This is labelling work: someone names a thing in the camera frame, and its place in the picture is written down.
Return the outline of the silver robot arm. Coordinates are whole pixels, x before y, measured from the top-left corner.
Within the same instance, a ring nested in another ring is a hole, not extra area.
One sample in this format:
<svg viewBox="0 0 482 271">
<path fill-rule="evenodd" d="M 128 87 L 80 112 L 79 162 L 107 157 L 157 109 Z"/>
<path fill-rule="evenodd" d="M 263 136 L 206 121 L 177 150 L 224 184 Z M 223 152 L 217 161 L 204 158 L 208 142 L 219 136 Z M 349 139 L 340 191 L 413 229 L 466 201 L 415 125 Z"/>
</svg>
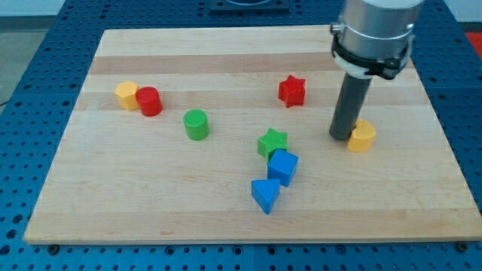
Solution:
<svg viewBox="0 0 482 271">
<path fill-rule="evenodd" d="M 330 25 L 334 61 L 353 78 L 394 79 L 410 58 L 423 0 L 346 0 Z"/>
</svg>

